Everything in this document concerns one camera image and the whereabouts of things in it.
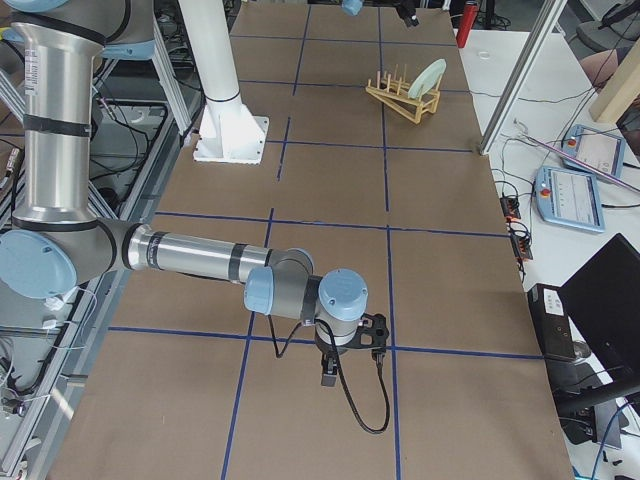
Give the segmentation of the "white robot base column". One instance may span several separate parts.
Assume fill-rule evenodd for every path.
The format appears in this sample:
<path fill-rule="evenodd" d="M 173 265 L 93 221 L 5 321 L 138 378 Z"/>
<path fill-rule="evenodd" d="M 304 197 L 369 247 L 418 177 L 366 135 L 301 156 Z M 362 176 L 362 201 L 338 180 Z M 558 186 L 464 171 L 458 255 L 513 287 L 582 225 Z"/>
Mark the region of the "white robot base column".
<path fill-rule="evenodd" d="M 179 3 L 206 105 L 194 159 L 256 165 L 261 162 L 269 119 L 243 103 L 221 1 Z"/>

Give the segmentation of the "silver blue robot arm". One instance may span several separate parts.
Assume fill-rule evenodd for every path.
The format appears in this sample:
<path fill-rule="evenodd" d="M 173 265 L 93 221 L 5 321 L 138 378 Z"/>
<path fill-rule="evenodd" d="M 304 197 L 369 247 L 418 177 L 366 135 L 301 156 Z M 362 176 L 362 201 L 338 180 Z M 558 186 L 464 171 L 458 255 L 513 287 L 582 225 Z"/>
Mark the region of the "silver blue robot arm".
<path fill-rule="evenodd" d="M 1 278 L 31 298 L 63 294 L 116 270 L 172 271 L 240 284 L 245 307 L 310 326 L 322 384 L 345 381 L 342 355 L 367 350 L 382 367 L 389 335 L 366 311 L 369 290 L 349 269 L 319 276 L 303 250 L 273 250 L 166 231 L 130 218 L 146 163 L 125 169 L 121 213 L 88 204 L 93 173 L 95 62 L 152 62 L 181 132 L 191 125 L 150 1 L 14 1 L 11 35 L 24 45 L 25 197 L 1 238 Z"/>

